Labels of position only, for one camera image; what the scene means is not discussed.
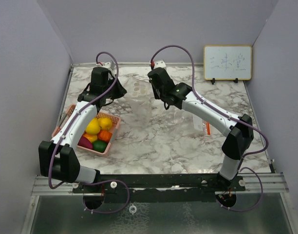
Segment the clear zip top bag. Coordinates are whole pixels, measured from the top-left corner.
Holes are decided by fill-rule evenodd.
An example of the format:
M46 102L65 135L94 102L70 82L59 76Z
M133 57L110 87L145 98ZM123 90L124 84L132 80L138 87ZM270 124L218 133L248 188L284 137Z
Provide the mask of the clear zip top bag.
M127 78L123 87L127 90L124 99L130 105L136 121L147 125L152 116L151 109L155 100L151 84L147 80Z

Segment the yellow toy lemon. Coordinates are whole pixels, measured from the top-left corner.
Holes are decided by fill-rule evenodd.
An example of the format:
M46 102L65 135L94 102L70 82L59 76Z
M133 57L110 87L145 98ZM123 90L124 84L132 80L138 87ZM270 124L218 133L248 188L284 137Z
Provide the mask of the yellow toy lemon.
M85 133L89 135L97 135L101 128L98 122L98 118L94 117L85 129Z

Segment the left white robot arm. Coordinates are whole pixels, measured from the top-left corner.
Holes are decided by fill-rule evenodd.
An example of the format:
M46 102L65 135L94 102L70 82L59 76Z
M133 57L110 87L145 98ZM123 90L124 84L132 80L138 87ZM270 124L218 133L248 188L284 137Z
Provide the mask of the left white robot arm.
M105 106L106 100L121 98L126 92L113 69L93 68L91 81L78 96L67 122L50 141L42 141L38 147L41 175L68 183L84 183L89 192L98 191L100 172L80 165L75 150L86 127Z

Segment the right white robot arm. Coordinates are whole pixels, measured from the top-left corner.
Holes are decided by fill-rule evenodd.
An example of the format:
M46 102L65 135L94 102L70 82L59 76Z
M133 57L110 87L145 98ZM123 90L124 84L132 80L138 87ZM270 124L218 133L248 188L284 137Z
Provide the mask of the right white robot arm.
M238 173L241 158L254 139L253 130L248 127L252 125L252 118L247 114L239 117L228 113L205 98L197 97L192 87L186 83L175 84L164 68L151 70L148 77L154 97L160 99L166 109L175 106L190 112L208 122L226 137L222 145L224 159L217 185L223 191L229 190L234 186L234 177Z

